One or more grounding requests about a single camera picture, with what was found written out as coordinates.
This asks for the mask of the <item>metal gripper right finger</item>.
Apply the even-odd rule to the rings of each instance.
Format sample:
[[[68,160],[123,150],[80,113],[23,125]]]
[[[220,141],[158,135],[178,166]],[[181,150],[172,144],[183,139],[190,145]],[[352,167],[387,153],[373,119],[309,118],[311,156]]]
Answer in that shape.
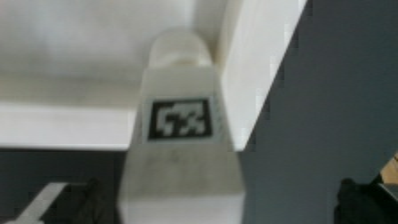
[[[398,224],[398,184],[341,180],[334,224]]]

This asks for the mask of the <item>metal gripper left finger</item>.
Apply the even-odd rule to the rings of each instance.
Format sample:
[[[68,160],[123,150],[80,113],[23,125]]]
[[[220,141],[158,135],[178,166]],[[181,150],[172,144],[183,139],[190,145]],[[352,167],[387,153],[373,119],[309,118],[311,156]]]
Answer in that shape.
[[[114,205],[100,180],[50,182],[13,224],[116,224]]]

